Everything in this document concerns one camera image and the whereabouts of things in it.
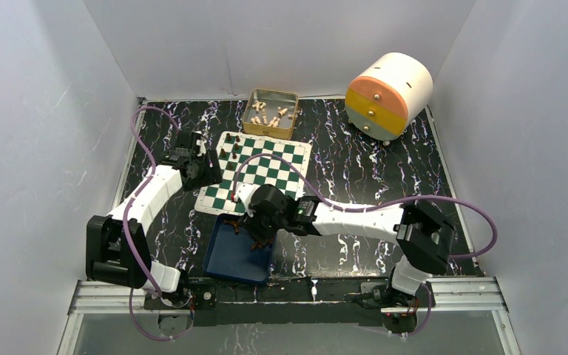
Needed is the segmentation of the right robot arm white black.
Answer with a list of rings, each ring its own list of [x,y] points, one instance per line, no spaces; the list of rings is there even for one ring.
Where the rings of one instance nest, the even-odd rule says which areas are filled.
[[[317,196],[294,199],[271,184],[241,183],[234,201],[245,207],[240,225],[261,249],[278,231],[297,236],[347,234],[396,244],[403,256],[393,267],[386,286],[374,286],[352,297],[366,308],[405,306],[419,286],[448,267],[454,225],[434,205],[415,200],[392,206],[338,204]]]

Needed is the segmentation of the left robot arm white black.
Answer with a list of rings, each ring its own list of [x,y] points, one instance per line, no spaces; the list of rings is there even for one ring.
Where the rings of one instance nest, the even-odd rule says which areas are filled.
[[[151,258],[146,233],[171,197],[220,183],[215,149],[199,131],[182,132],[137,188],[106,215],[95,215],[86,229],[86,275],[94,281],[142,289],[163,296],[174,308],[191,299],[186,271]]]

